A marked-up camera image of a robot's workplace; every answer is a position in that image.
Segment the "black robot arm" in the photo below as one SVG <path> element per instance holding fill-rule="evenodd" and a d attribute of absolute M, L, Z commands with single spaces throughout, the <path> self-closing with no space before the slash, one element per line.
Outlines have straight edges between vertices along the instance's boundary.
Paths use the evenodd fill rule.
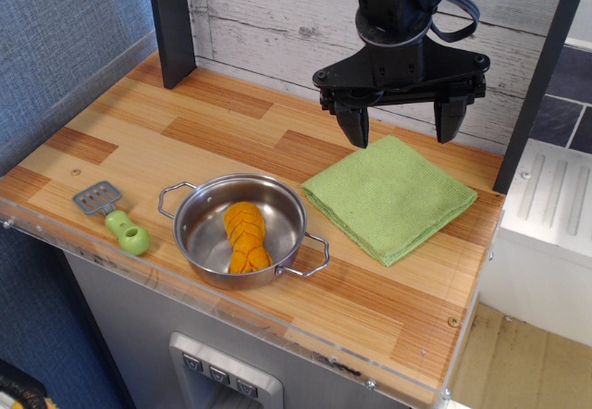
<path fill-rule="evenodd" d="M 364 47 L 313 76 L 320 105 L 350 143 L 369 142 L 368 109 L 430 102 L 439 143 L 453 140 L 467 106 L 486 94 L 486 55 L 453 47 L 473 34 L 480 10 L 471 0 L 358 0 Z"/>

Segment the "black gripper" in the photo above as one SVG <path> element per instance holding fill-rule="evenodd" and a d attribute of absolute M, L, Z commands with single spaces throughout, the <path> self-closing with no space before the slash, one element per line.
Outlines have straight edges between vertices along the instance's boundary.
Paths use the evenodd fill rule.
<path fill-rule="evenodd" d="M 366 148 L 369 143 L 368 106 L 431 101 L 438 142 L 448 143 L 463 123 L 467 103 L 486 95 L 489 66 L 488 56 L 425 37 L 405 46 L 367 44 L 354 55 L 319 69 L 313 83 L 320 91 L 323 109 L 340 103 L 337 121 L 356 147 Z"/>

